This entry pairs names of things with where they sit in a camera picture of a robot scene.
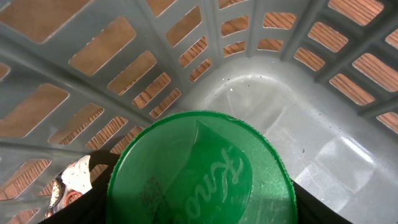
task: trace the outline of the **plastic basket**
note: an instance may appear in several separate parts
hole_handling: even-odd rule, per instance
[[[137,127],[188,110],[255,127],[294,181],[348,220],[397,221],[394,0],[5,0],[0,9],[0,223],[37,223],[68,163],[120,152]]]

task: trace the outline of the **wooden floor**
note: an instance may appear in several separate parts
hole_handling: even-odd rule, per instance
[[[175,0],[147,0],[149,5],[152,7],[152,11],[155,15],[162,13],[171,3]],[[236,4],[242,0],[219,0],[220,9]],[[354,20],[361,26],[365,26],[373,18],[375,18],[383,9],[383,5],[376,0],[331,0],[329,6],[350,19]],[[184,37],[187,33],[186,29],[191,29],[193,24],[200,22],[201,15],[199,10],[194,10],[189,14],[188,20],[179,22],[182,31],[178,28],[172,29],[167,38],[170,44],[174,44]],[[225,22],[221,25],[221,35],[226,36],[233,34],[234,32],[247,29],[249,18],[248,16],[242,16],[232,21]],[[279,28],[279,29],[291,29],[295,24],[296,16],[286,12],[269,12],[264,18],[264,27],[268,28]],[[347,44],[349,41],[346,37],[339,34],[332,28],[317,22],[313,29],[308,34],[309,37],[323,44],[329,48],[332,52],[338,52]],[[391,34],[387,39],[387,43],[398,47],[398,30]],[[187,52],[180,57],[180,64],[182,67],[186,67],[193,59],[204,51],[207,47],[207,40],[205,37],[201,38],[195,45],[193,45]],[[281,40],[260,40],[258,49],[260,50],[273,50],[278,51],[283,47],[283,41]],[[246,43],[240,42],[234,45],[227,46],[224,49],[224,56],[227,57],[236,52],[243,51]],[[308,65],[311,69],[317,71],[324,66],[324,61],[317,55],[311,53],[307,49],[299,49],[295,55],[295,58],[304,64]],[[147,65],[143,65],[143,70],[146,71],[150,68],[150,63],[153,63],[153,58],[147,60]],[[357,59],[353,64],[359,71],[363,72],[370,79],[374,80],[380,86],[383,86],[387,91],[398,91],[398,73],[397,71],[384,65],[380,60],[371,54],[365,54]],[[211,60],[206,59],[196,70],[192,72],[189,79],[193,83],[201,74],[211,66]],[[170,77],[166,74],[159,74],[159,78],[148,86],[136,99],[132,99],[132,103],[138,108],[143,108],[145,105],[155,97],[158,92],[164,88],[169,82]],[[134,80],[129,82],[131,84],[124,85],[123,88],[115,86],[119,94],[123,94],[128,88],[130,88],[141,76],[137,76]],[[343,92],[348,98],[351,98],[358,105],[364,106],[374,101],[374,97],[364,91],[362,88],[357,86],[354,82],[348,79],[344,74],[336,74],[334,78],[330,80],[330,83]],[[178,89],[171,92],[171,94],[151,112],[151,116],[154,118],[158,117],[168,106],[179,96],[181,93]],[[59,144],[69,144],[76,138],[91,122],[93,122],[101,113],[103,109],[96,105],[89,105],[87,108],[79,111],[74,117],[74,120],[70,121],[70,124],[61,130],[56,136],[51,138],[50,142]],[[379,117],[379,120],[388,125],[391,129],[398,132],[398,115],[395,113],[384,114]],[[86,148],[92,150],[98,150],[103,144],[124,124],[126,120],[122,117],[114,118],[106,127],[104,127],[93,139],[87,143]],[[134,139],[139,132],[142,131],[141,127],[135,127],[127,134],[116,146],[114,146],[111,152],[120,154],[128,143]],[[13,176],[7,181],[6,184],[0,186],[0,200],[9,200],[17,197],[29,184],[35,180],[40,173],[51,163],[49,160],[34,159],[27,161]],[[105,166],[97,166],[91,172],[92,179],[95,179],[103,170]],[[52,191],[52,183],[49,183],[46,188],[39,193],[40,196],[50,195]],[[26,223],[30,217],[32,217],[37,210],[26,210],[18,214],[10,222],[14,223]]]

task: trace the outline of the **green lid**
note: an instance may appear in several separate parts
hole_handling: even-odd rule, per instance
[[[276,151],[246,123],[211,111],[143,130],[108,187],[107,223],[296,223],[292,183]]]

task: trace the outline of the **knorr logo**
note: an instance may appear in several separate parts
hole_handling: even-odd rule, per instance
[[[249,202],[252,170],[236,146],[197,121],[185,167],[164,190],[153,223],[238,223]]]

